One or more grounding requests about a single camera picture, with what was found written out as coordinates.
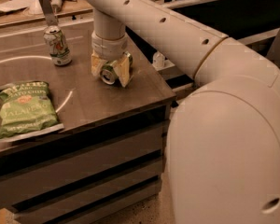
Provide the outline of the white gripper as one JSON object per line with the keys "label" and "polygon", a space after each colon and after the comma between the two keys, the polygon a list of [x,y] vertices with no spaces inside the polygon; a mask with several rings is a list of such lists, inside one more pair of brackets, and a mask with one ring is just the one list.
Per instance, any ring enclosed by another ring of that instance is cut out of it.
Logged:
{"label": "white gripper", "polygon": [[96,33],[92,33],[91,46],[94,50],[91,55],[92,75],[94,77],[100,76],[101,69],[107,61],[116,60],[113,65],[113,70],[115,71],[121,86],[125,88],[133,76],[133,56],[130,53],[124,53],[127,50],[127,45],[127,35],[124,35],[120,39],[109,40],[99,37]]}

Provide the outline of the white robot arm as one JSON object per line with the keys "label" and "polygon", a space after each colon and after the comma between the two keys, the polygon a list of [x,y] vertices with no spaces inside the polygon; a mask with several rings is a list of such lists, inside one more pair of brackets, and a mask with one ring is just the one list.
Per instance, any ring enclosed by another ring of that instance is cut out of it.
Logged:
{"label": "white robot arm", "polygon": [[176,109],[167,167],[176,224],[280,224],[280,69],[240,42],[149,0],[86,0],[92,45],[128,26],[198,88]]}

